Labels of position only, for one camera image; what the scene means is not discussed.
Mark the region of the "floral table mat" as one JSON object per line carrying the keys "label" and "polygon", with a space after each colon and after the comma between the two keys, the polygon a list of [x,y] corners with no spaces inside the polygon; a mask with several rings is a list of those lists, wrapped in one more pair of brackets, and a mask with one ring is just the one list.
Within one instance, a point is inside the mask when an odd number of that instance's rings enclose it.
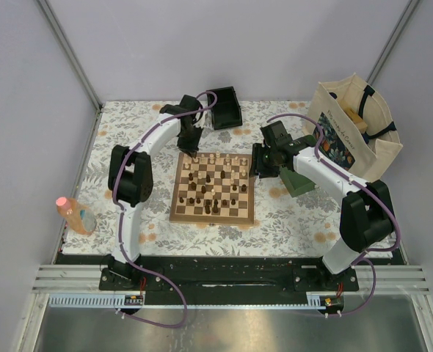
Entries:
{"label": "floral table mat", "polygon": [[[243,102],[243,124],[215,131],[207,125],[199,148],[211,153],[250,153],[261,140],[260,128],[270,117],[280,115],[287,131],[298,137],[306,101]],[[93,211],[97,227],[91,235],[69,231],[65,254],[109,254],[117,232],[117,208],[107,186],[109,160],[115,145],[133,145],[157,118],[161,102],[109,101],[105,104],[98,132],[85,171],[78,199]],[[223,226],[182,224],[169,220],[179,151],[167,143],[153,159],[153,192],[145,203],[138,233],[144,255],[320,257],[340,239],[340,208],[320,188],[291,197],[277,178],[255,183],[253,225]]]}

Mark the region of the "cream canvas tote bag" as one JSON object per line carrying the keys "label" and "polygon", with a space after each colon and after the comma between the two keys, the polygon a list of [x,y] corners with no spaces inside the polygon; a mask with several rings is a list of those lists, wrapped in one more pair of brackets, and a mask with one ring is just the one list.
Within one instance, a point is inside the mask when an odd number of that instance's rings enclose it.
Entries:
{"label": "cream canvas tote bag", "polygon": [[[359,132],[343,107],[352,108],[364,119],[368,124],[365,133]],[[321,151],[370,182],[383,176],[403,147],[385,99],[357,74],[318,83],[308,117],[323,129]]]}

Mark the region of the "wooden chess board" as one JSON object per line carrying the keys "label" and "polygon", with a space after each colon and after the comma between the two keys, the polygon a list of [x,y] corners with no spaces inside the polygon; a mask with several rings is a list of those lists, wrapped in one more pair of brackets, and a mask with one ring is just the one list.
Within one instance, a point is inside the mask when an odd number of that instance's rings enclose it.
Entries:
{"label": "wooden chess board", "polygon": [[253,225],[255,179],[250,155],[179,154],[170,221],[187,224]]}

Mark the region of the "pink capped bottle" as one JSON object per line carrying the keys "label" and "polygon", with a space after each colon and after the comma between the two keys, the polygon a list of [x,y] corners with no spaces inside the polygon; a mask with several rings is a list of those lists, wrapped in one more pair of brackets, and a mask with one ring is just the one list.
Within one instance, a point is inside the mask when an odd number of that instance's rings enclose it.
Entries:
{"label": "pink capped bottle", "polygon": [[80,235],[91,235],[97,226],[95,214],[74,198],[59,197],[57,212],[65,219],[71,230]]}

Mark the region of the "green metal tray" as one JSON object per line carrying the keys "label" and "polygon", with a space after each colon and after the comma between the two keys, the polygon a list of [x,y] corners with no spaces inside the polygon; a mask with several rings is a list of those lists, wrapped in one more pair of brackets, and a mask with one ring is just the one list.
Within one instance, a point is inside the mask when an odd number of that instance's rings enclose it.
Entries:
{"label": "green metal tray", "polygon": [[298,156],[303,150],[314,147],[316,140],[313,136],[302,136],[293,139],[288,134],[282,144],[282,163],[280,166],[280,178],[291,197],[298,197],[315,188],[315,183],[309,178],[294,170],[294,156]]}

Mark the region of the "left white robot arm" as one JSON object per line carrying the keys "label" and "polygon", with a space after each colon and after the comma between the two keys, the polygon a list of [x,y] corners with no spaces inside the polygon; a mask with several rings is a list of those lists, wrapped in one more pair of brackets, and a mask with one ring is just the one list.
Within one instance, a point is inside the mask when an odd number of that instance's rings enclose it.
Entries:
{"label": "left white robot arm", "polygon": [[115,248],[107,268],[126,290],[134,289],[141,280],[139,269],[130,262],[136,263],[140,257],[137,238],[143,205],[153,190],[152,160],[175,137],[181,152],[196,157],[203,132],[203,111],[196,97],[184,95],[179,104],[163,106],[153,124],[135,142],[112,149],[108,187],[118,215]]}

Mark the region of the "black plastic bin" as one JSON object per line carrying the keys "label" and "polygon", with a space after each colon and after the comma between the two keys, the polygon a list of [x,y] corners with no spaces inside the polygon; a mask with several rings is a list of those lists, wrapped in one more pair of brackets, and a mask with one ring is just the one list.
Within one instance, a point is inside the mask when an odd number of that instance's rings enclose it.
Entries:
{"label": "black plastic bin", "polygon": [[208,105],[216,103],[210,110],[211,124],[215,131],[242,126],[242,114],[234,87],[210,89],[216,97],[209,95]]}

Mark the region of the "wooden box in bag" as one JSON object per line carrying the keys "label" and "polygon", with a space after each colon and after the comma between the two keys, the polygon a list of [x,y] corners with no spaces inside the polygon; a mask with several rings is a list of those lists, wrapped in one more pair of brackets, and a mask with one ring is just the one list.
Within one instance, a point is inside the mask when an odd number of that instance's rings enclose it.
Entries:
{"label": "wooden box in bag", "polygon": [[347,117],[354,123],[359,132],[365,133],[368,128],[368,124],[364,121],[364,119],[350,107],[343,107],[342,109]]}

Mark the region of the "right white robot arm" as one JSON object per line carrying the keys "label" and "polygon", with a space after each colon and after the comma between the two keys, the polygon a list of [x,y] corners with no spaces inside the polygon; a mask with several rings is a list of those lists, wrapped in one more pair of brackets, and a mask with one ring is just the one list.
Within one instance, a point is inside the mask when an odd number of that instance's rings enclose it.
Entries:
{"label": "right white robot arm", "polygon": [[374,244],[390,234],[400,240],[390,192],[381,180],[368,182],[321,154],[319,143],[307,136],[293,139],[281,121],[261,128],[262,143],[252,146],[251,177],[276,177],[285,168],[313,181],[341,207],[341,239],[321,261],[317,285],[332,290],[341,283],[342,272],[356,265],[366,252],[385,252]]}

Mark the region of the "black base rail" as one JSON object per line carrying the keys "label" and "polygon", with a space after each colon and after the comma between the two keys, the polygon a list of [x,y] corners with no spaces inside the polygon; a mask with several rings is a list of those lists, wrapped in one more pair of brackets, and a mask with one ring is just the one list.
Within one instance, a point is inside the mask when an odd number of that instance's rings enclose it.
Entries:
{"label": "black base rail", "polygon": [[295,292],[357,292],[355,270],[330,274],[319,258],[184,257],[141,255],[134,265],[108,255],[100,264],[100,289],[139,289],[164,286],[155,271],[181,288],[261,286]]}

